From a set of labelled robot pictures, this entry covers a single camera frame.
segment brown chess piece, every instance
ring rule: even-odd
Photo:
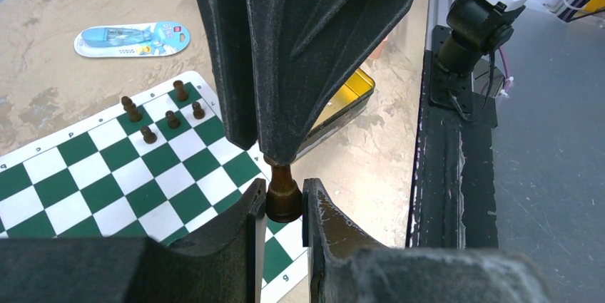
[[[129,98],[128,96],[122,96],[121,101],[122,106],[124,107],[124,111],[128,114],[128,119],[133,123],[141,121],[141,119],[143,118],[143,114],[138,111],[138,108],[136,107],[134,102],[132,102],[131,98]]]
[[[176,91],[176,100],[183,102],[183,101],[187,101],[189,99],[189,94],[187,94],[187,91],[185,90],[185,85],[183,85],[183,82],[178,80],[178,81],[174,81],[174,83],[172,83],[175,91]]]
[[[280,223],[292,222],[303,214],[303,194],[292,179],[290,164],[279,165],[265,156],[271,165],[271,182],[267,191],[267,216]]]
[[[149,128],[149,126],[141,127],[141,134],[143,135],[143,140],[147,144],[153,144],[158,139],[158,136]]]
[[[191,104],[191,108],[193,108],[193,117],[201,120],[204,119],[204,116],[206,115],[206,113],[204,112],[202,105],[197,102],[197,101],[193,101],[193,103]]]
[[[168,127],[172,129],[176,129],[181,125],[181,122],[178,120],[173,111],[166,112],[166,121],[168,122]]]

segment table surface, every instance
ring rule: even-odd
[[[420,96],[428,0],[415,0],[378,60],[362,65],[376,81],[367,110],[293,165],[320,178],[361,228],[403,247]],[[158,58],[80,57],[76,35],[91,26],[174,20],[188,48]],[[195,0],[4,0],[0,2],[0,155],[61,130],[187,70],[215,88]],[[303,280],[281,302],[308,302]]]
[[[605,29],[532,10],[514,28],[493,132],[499,247],[530,257],[558,302],[602,302]]]

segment chessboard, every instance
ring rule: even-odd
[[[135,119],[119,103],[0,157],[0,237],[148,235],[167,245],[269,177],[258,145],[244,151],[225,139],[218,98],[195,71],[130,99]],[[268,220],[262,302],[306,276],[301,232],[300,219]]]

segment wooden table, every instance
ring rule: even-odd
[[[299,183],[320,178],[346,214],[391,247],[405,242],[427,3],[415,0],[380,59],[363,64],[376,81],[367,110],[293,166]],[[189,28],[185,51],[91,59],[73,49],[90,26],[160,20]],[[0,155],[187,70],[215,88],[195,0],[4,0],[0,26]],[[308,302],[307,281],[282,302]]]

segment green square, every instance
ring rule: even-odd
[[[153,123],[153,121],[151,120],[151,118],[149,117],[149,115],[147,114],[147,111],[145,111],[145,108],[143,106],[139,106],[137,108],[138,108],[138,111],[141,112],[141,114],[143,114],[143,118],[141,119],[141,121],[133,123],[132,121],[130,121],[128,119],[128,115],[126,113],[124,113],[118,117],[118,122],[124,129],[124,132],[126,132],[126,135],[131,135],[132,133],[138,132],[141,129],[141,127],[149,126]]]
[[[103,156],[103,160],[105,160],[109,170],[114,171],[135,160],[138,157],[138,153],[132,145],[131,140],[124,138],[103,149],[101,156]]]
[[[141,226],[141,223],[136,220],[135,222],[129,224],[128,226],[122,228],[122,230],[120,230],[119,232],[117,232],[114,235],[111,235],[112,237],[140,237],[140,236],[146,236],[147,232],[145,232],[145,229],[143,229],[143,226]]]
[[[216,116],[193,128],[206,145],[210,145],[225,136],[223,123]]]
[[[231,194],[227,195],[227,197],[218,201],[214,205],[214,210],[216,210],[216,212],[219,214],[224,212],[225,210],[227,210],[227,208],[231,207],[235,202],[237,202],[240,199],[241,195],[242,193],[239,190],[232,192]]]
[[[237,157],[229,160],[223,165],[223,168],[238,187],[244,185],[260,173],[258,166],[256,166],[246,152],[240,153]]]
[[[55,230],[44,211],[6,231],[9,237],[54,237]]]
[[[220,168],[220,163],[207,148],[183,161],[183,165],[194,180],[200,180],[208,173]]]
[[[147,153],[142,158],[154,177],[158,177],[158,175],[180,162],[174,151],[172,151],[170,144],[164,144]]]
[[[134,215],[141,217],[164,203],[166,196],[158,183],[155,180],[150,180],[139,189],[128,194],[126,199],[128,199],[128,203],[133,208]]]
[[[63,160],[65,160],[67,166],[76,164],[80,160],[83,160],[98,151],[88,133],[67,140],[65,143],[57,146],[57,148],[61,153],[61,156],[63,156]]]
[[[124,196],[116,179],[110,174],[80,190],[86,204],[94,214]]]
[[[172,98],[172,101],[179,109],[185,107],[186,105],[190,105],[193,101],[197,101],[202,98],[200,93],[195,89],[191,82],[185,83],[183,87],[185,88],[187,94],[189,94],[189,98],[186,101],[180,102],[179,100],[177,100],[176,91],[174,89],[168,92],[168,96]]]
[[[271,219],[267,219],[267,228],[269,228],[269,230],[273,233],[273,235],[275,235],[275,233],[281,231],[282,228],[284,228],[287,225],[288,225],[287,223],[279,223],[279,222],[275,222]]]
[[[21,163],[2,171],[0,173],[0,183],[2,183],[2,189],[0,190],[0,201],[2,201],[30,186],[31,180],[23,163]]]
[[[187,228],[181,227],[179,230],[172,233],[169,237],[162,240],[161,244],[164,246],[168,246],[172,241],[180,239],[180,238],[184,237],[185,235],[187,235],[188,233],[189,232],[187,231]]]
[[[163,118],[156,123],[166,140],[172,140],[183,134],[186,130],[191,129],[191,125],[189,125],[187,119],[185,119],[185,116],[183,116],[181,112],[175,112],[174,115],[176,115],[176,118],[181,122],[181,125],[177,128],[172,129],[168,127],[168,119],[166,118]]]
[[[274,238],[265,243],[265,266],[263,267],[263,279],[269,283],[274,280],[288,265],[292,259]]]
[[[68,169],[59,171],[51,177],[40,181],[34,188],[45,208],[54,205],[74,192],[78,192],[78,186],[73,181],[73,177],[71,177]]]
[[[197,184],[178,193],[170,199],[172,208],[183,223],[187,223],[210,208],[210,203]]]
[[[98,230],[94,217],[89,217],[86,220],[78,223],[72,228],[61,233],[59,237],[100,237],[101,231]]]

